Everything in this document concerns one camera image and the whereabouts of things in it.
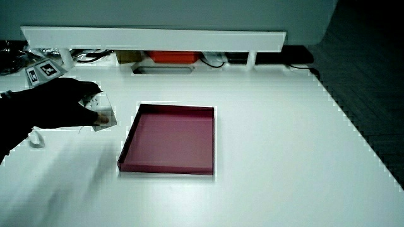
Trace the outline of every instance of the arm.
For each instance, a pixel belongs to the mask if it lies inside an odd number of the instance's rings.
[[[38,87],[3,94],[0,99],[0,162],[27,138],[33,126],[43,129],[108,123],[108,118],[78,102],[101,92],[92,82],[56,78]]]

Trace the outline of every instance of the white wall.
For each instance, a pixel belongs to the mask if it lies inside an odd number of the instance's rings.
[[[337,0],[0,1],[0,40],[24,40],[20,26],[113,26],[286,31],[289,45],[321,41]]]

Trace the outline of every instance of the red tray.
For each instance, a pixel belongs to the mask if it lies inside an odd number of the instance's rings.
[[[141,104],[119,170],[213,175],[214,124],[213,107]]]

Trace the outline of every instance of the hand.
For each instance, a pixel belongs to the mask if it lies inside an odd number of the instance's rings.
[[[56,78],[35,88],[13,93],[27,124],[43,129],[90,126],[109,122],[78,102],[88,95],[100,93],[97,84],[72,78]]]

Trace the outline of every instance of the black cable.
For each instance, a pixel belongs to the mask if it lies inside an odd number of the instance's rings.
[[[308,69],[308,70],[310,70],[310,73],[313,73],[315,76],[317,76],[317,78],[320,78],[320,72],[317,69],[314,69],[313,67],[296,67],[291,64],[286,64],[286,65],[289,67],[294,67],[296,69]]]
[[[98,52],[98,53],[87,53],[86,57],[94,57],[91,60],[78,60],[77,62],[79,63],[91,63],[91,62],[95,62],[97,60],[99,60],[101,57],[105,57],[108,56],[112,53],[111,50],[105,50],[103,52]]]
[[[210,67],[214,67],[214,68],[217,68],[217,69],[220,68],[220,67],[222,67],[222,66],[225,64],[225,62],[223,62],[221,66],[212,66],[211,64],[208,64],[207,62],[205,62],[204,60],[202,60],[202,58],[201,58],[201,62],[207,64],[207,65],[210,66]]]
[[[96,57],[96,58],[93,58],[91,60],[78,60],[77,62],[79,62],[79,63],[91,63],[91,62],[95,62],[97,60],[100,60],[100,58],[101,57]]]

